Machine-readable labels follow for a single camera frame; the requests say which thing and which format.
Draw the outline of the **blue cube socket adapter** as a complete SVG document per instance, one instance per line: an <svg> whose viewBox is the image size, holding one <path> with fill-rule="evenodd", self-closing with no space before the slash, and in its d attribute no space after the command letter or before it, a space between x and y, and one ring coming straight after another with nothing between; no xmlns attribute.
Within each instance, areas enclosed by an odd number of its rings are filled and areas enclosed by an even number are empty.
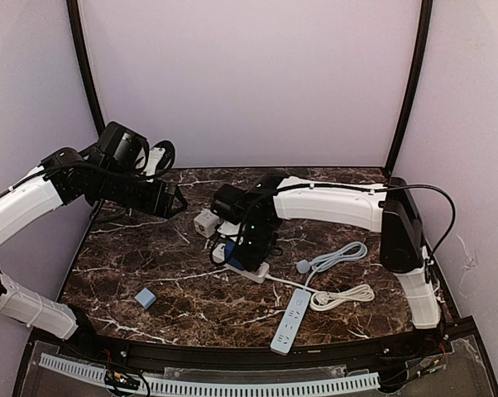
<svg viewBox="0 0 498 397"><path fill-rule="evenodd" d="M224 245L223 254L224 254L224 260L225 260L226 264L229 264L229 265L236 264L236 258L233 255L233 251L234 251L235 246L236 245L234 242L227 242Z"/></svg>

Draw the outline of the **white cube socket adapter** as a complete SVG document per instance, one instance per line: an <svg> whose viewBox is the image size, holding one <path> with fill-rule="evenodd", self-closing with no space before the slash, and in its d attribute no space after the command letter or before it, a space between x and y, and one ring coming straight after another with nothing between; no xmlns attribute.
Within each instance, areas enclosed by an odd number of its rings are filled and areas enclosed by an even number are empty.
<svg viewBox="0 0 498 397"><path fill-rule="evenodd" d="M194 218L194 228L201 236L210 238L216 232L219 221L219 216L208 209L204 209Z"/></svg>

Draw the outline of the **light blue plug adapter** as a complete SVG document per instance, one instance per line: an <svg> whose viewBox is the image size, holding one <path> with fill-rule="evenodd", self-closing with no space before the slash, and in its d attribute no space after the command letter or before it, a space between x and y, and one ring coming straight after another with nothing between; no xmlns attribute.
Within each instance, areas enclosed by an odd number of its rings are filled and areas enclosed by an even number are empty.
<svg viewBox="0 0 498 397"><path fill-rule="evenodd" d="M135 300L144 309L148 309L156 301L156 296L148 288L144 288L135 296Z"/></svg>

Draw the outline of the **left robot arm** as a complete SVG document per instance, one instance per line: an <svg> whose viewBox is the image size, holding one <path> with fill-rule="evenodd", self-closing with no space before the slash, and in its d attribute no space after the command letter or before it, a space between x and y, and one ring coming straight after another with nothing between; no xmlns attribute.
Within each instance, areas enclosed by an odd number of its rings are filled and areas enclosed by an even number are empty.
<svg viewBox="0 0 498 397"><path fill-rule="evenodd" d="M91 146L81 151L59 149L0 193L0 246L35 220L80 197L91 204L108 201L172 218L188 207L180 188L162 180L174 163L170 141L150 146L144 136L110 122ZM45 298L1 270L0 314L65 341L93 334L81 309Z"/></svg>

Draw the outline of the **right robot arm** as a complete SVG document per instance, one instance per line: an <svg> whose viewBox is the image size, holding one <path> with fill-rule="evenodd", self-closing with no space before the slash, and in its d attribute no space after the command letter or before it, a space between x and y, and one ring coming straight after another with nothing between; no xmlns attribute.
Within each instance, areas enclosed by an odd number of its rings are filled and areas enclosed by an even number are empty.
<svg viewBox="0 0 498 397"><path fill-rule="evenodd" d="M296 176L266 174L249 189L223 185L211 211L237 226L229 260L254 270L271 253L285 220L307 219L359 227L381 235L380 261L400 282L417 329L436 328L441 309L429 267L434 249L426 247L413 184L339 184Z"/></svg>

